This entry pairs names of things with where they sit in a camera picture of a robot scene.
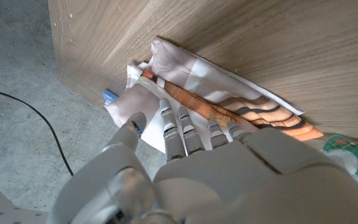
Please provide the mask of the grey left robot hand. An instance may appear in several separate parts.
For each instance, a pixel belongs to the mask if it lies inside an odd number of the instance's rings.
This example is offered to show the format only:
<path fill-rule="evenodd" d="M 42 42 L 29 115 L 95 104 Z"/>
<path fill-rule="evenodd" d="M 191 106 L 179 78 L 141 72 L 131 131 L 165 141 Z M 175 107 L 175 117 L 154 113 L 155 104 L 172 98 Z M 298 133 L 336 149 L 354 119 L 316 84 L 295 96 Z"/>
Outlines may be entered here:
<path fill-rule="evenodd" d="M 358 223 L 358 181 L 322 152 L 271 128 L 211 120 L 205 151 L 184 108 L 160 101 L 167 163 L 150 178 L 134 113 L 62 188 L 48 223 Z"/>

